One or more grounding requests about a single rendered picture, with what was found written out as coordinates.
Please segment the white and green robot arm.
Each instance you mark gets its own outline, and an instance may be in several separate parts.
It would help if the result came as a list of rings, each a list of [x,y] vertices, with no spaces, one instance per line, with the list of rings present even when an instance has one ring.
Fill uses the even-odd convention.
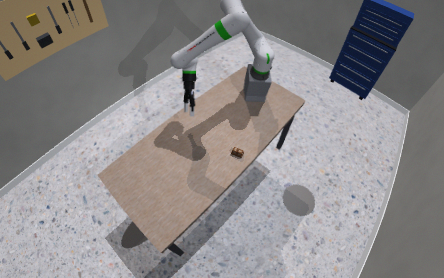
[[[220,7],[225,17],[192,43],[174,53],[170,59],[171,65],[176,69],[186,68],[182,69],[183,82],[194,82],[198,79],[196,77],[197,56],[242,32],[254,55],[254,69],[252,67],[250,69],[251,76],[256,80],[266,80],[270,74],[269,70],[272,69],[274,51],[268,45],[264,35],[243,9],[241,0],[221,0]]]

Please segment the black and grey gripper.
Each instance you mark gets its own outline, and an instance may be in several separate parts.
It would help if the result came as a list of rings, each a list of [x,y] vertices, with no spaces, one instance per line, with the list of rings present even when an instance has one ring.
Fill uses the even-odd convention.
[[[184,82],[184,112],[188,112],[188,100],[190,102],[190,117],[194,116],[194,107],[195,106],[195,99],[194,99],[194,91],[192,89],[195,89],[195,82]],[[186,90],[188,89],[188,90]],[[187,91],[187,92],[186,92]]]

